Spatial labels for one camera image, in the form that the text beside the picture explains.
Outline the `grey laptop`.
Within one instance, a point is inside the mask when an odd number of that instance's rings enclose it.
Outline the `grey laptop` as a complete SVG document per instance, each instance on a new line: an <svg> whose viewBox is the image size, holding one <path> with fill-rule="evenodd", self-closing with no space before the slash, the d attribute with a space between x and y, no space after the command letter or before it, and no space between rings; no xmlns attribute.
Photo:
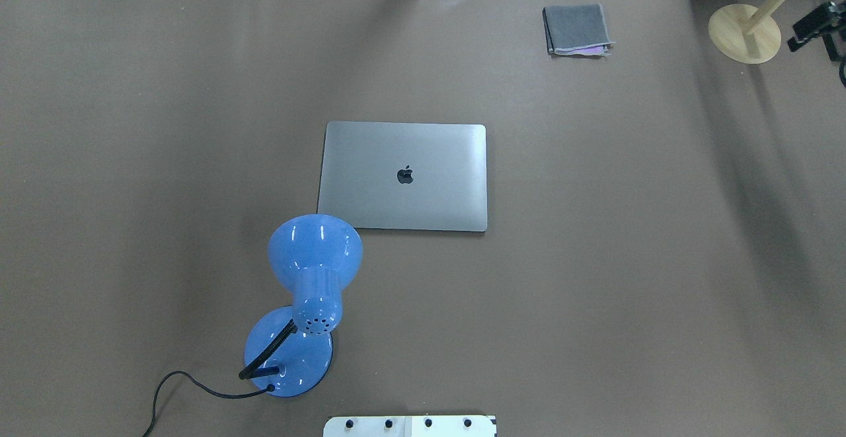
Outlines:
<svg viewBox="0 0 846 437"><path fill-rule="evenodd" d="M488 229L481 124L332 121L317 211L356 228Z"/></svg>

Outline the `wooden mug tree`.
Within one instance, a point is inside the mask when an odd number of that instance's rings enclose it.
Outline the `wooden mug tree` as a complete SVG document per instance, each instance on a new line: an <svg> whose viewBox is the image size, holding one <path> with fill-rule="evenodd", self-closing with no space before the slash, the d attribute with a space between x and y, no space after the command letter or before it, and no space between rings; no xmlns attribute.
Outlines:
<svg viewBox="0 0 846 437"><path fill-rule="evenodd" d="M760 7L735 3L717 9L708 21L711 42L740 63L771 60L781 45L781 31L771 15L785 1L765 0Z"/></svg>

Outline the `folded grey cloth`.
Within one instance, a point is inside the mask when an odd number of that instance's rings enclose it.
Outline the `folded grey cloth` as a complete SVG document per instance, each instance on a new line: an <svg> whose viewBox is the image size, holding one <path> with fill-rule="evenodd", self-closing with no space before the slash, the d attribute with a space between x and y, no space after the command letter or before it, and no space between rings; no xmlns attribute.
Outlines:
<svg viewBox="0 0 846 437"><path fill-rule="evenodd" d="M613 41L599 3L549 5L542 9L547 52L551 56L605 57Z"/></svg>

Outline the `blue desk lamp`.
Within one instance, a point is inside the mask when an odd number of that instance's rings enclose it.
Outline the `blue desk lamp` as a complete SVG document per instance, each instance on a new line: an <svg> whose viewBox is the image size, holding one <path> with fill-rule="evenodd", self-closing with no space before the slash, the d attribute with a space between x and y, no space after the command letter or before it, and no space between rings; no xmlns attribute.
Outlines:
<svg viewBox="0 0 846 437"><path fill-rule="evenodd" d="M342 292L362 264L362 239L341 218L308 214L272 233L267 257L292 303L269 311L251 329L239 379L275 397L298 397L327 375L340 325Z"/></svg>

